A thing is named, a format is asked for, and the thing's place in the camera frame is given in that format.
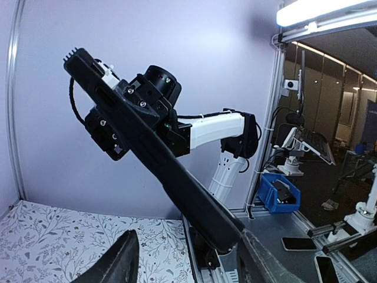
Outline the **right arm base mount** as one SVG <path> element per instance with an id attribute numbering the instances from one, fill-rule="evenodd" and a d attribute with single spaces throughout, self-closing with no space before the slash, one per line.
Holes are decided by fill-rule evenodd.
<path id="1" fill-rule="evenodd" d="M 212 270 L 219 268 L 220 261 L 216 250 L 204 240 L 194 227 L 189 227 L 188 231 L 198 268 Z"/>

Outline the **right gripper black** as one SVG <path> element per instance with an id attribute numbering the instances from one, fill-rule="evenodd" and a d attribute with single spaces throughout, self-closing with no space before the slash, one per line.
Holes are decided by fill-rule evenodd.
<path id="1" fill-rule="evenodd" d="M 130 83 L 114 81 L 110 86 L 103 79 L 85 89 L 95 106 L 84 119 L 85 129 L 97 145 L 114 161 L 129 150 L 120 133 L 130 129 L 125 114 L 132 110 L 146 125 L 163 133 L 163 124 L 176 125 L 174 105 L 177 101 L 177 80 L 170 73 L 138 74 Z"/>

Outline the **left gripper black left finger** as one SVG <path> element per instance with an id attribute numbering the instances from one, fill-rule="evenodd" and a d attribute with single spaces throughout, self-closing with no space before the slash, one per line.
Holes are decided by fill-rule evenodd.
<path id="1" fill-rule="evenodd" d="M 76 283 L 137 282 L 139 242 L 135 230 L 125 231 L 99 260 L 73 281 Z"/>

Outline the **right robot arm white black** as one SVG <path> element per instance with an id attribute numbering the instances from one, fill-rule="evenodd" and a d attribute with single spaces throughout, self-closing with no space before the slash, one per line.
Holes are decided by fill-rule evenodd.
<path id="1" fill-rule="evenodd" d="M 130 82 L 120 80 L 112 68 L 101 61 L 91 64 L 81 87 L 108 106 L 127 102 L 148 128 L 177 156 L 210 142 L 220 142 L 220 159 L 209 185 L 209 192 L 219 201 L 228 197 L 236 176 L 259 145 L 260 128 L 253 114 L 225 108 L 220 112 L 180 116 L 174 106 L 181 84 L 165 69 L 147 68 Z M 118 91 L 122 99 L 114 97 Z"/>

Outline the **large black phone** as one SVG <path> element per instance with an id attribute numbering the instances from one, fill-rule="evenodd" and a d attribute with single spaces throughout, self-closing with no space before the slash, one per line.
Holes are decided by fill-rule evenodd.
<path id="1" fill-rule="evenodd" d="M 90 79 L 90 58 L 83 48 L 72 50 L 64 58 L 64 69 L 85 92 L 89 84 L 96 82 Z M 182 166 L 135 112 L 129 110 L 125 119 L 130 129 L 120 133 L 121 141 L 160 181 L 169 198 L 206 242 L 220 252 L 228 252 L 240 240 L 244 225 Z"/>

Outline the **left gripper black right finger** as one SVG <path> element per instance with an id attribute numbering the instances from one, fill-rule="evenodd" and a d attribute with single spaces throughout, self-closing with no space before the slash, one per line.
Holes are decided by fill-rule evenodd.
<path id="1" fill-rule="evenodd" d="M 239 282 L 290 282 L 290 273 L 244 228 L 237 244 Z"/>

